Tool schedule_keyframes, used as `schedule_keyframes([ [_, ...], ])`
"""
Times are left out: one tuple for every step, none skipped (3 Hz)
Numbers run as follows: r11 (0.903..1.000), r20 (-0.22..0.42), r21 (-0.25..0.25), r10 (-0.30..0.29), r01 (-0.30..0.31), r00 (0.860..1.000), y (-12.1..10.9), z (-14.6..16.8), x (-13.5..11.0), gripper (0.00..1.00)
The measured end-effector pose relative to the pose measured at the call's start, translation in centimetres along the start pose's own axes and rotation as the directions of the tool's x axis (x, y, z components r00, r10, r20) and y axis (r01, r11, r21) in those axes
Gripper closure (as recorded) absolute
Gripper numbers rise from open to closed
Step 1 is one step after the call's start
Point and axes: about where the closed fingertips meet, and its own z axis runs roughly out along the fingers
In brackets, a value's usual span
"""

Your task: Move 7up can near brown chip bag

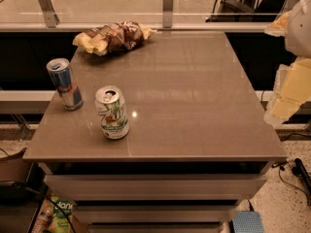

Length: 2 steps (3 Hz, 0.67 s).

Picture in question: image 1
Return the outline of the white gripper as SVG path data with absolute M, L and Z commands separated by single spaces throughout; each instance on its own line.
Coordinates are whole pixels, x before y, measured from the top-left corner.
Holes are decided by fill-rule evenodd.
M 311 97 L 311 0 L 299 0 L 292 11 L 277 17 L 264 33 L 285 36 L 286 50 L 302 56 L 290 66 L 281 64 L 276 73 L 273 94 L 263 118 L 268 124 L 280 125 Z

